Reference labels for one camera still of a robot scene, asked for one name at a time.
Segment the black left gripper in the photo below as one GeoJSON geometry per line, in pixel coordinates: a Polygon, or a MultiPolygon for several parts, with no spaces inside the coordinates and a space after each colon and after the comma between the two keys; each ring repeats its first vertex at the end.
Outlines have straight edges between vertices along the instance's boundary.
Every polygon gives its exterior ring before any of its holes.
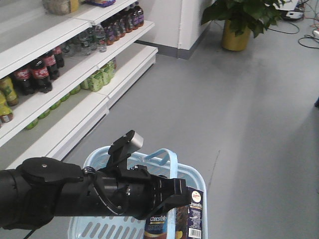
{"type": "Polygon", "coordinates": [[[184,179],[153,175],[142,165],[101,168],[95,173],[93,185],[108,216],[144,220],[189,204],[184,179]]]}

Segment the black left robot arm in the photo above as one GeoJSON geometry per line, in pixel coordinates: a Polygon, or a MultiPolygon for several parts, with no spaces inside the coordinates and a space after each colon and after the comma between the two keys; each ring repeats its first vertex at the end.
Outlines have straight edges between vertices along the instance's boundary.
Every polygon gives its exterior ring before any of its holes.
{"type": "Polygon", "coordinates": [[[54,217],[132,216],[147,219],[189,203],[186,181],[127,168],[81,168],[48,157],[25,160],[0,173],[0,226],[35,230],[54,217]]]}

